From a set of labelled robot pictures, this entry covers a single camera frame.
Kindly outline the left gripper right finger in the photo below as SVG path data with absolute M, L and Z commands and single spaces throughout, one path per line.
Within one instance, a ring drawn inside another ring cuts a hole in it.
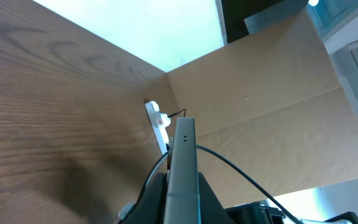
M 198 173 L 202 224 L 235 224 L 226 213 L 202 173 Z

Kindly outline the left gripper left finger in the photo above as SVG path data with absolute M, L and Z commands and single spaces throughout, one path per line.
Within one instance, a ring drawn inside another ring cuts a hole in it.
M 129 215 L 120 221 L 122 224 L 159 224 L 162 223 L 167 180 L 164 173 L 158 173 L 150 182 L 140 201 Z

